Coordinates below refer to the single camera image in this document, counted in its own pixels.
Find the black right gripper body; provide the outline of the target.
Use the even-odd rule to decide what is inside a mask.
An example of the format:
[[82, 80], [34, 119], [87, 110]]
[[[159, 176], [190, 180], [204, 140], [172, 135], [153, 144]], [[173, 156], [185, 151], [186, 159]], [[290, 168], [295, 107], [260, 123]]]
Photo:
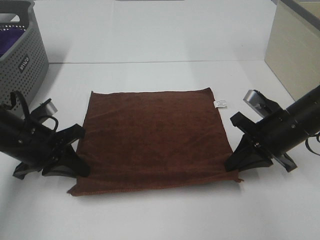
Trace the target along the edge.
[[277, 109], [258, 122], [253, 122], [237, 112], [231, 117], [233, 126], [239, 128], [274, 156], [288, 154], [288, 151], [300, 143], [300, 123], [287, 110]]

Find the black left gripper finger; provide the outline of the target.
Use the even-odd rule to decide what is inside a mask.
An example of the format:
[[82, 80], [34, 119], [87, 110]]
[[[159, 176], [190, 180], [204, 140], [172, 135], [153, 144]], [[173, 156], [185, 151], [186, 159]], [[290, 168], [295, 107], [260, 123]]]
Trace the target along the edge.
[[43, 168], [42, 176], [88, 177], [90, 171], [90, 166], [77, 155], [72, 146], [68, 146], [52, 163]]
[[14, 170], [13, 176], [18, 179], [24, 179], [25, 176], [32, 172], [39, 172], [40, 168], [35, 166], [29, 166], [26, 163], [21, 162]]

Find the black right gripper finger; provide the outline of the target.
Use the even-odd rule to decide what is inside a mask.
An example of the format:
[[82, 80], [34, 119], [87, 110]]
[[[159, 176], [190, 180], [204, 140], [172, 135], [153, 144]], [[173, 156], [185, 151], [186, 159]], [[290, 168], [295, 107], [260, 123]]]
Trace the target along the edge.
[[296, 163], [293, 161], [293, 159], [287, 153], [284, 153], [284, 154], [278, 155], [278, 156], [274, 156], [273, 158], [279, 164], [281, 164], [288, 173], [297, 168]]
[[251, 139], [247, 134], [242, 136], [235, 151], [224, 162], [224, 168], [227, 172], [268, 168], [272, 165], [270, 154], [258, 141]]

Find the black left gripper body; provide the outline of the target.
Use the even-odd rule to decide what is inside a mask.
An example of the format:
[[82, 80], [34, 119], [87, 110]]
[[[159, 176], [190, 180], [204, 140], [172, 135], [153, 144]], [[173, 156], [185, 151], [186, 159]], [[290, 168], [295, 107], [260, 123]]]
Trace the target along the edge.
[[16, 158], [31, 167], [43, 167], [84, 136], [85, 129], [79, 124], [56, 131], [30, 118], [17, 137]]

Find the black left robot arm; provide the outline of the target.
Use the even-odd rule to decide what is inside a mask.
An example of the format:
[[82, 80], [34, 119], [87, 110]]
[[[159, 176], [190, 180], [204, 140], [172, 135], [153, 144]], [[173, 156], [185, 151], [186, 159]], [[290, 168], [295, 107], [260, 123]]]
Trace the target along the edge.
[[13, 176], [23, 180], [32, 172], [43, 176], [88, 177], [90, 166], [81, 159], [72, 143], [84, 138], [79, 124], [58, 131], [59, 121], [51, 99], [29, 110], [19, 91], [10, 94], [11, 104], [0, 106], [0, 151], [20, 161]]

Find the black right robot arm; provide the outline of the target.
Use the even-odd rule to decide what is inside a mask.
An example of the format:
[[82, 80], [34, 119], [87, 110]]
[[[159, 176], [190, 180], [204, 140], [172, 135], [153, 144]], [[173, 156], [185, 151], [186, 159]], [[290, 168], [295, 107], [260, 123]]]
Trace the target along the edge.
[[253, 122], [241, 112], [231, 117], [233, 126], [239, 128], [243, 136], [224, 162], [225, 170], [266, 168], [273, 165], [272, 160], [287, 172], [296, 169], [287, 152], [311, 137], [320, 136], [320, 88], [314, 88], [286, 109], [255, 89], [250, 89], [243, 100], [262, 119]]

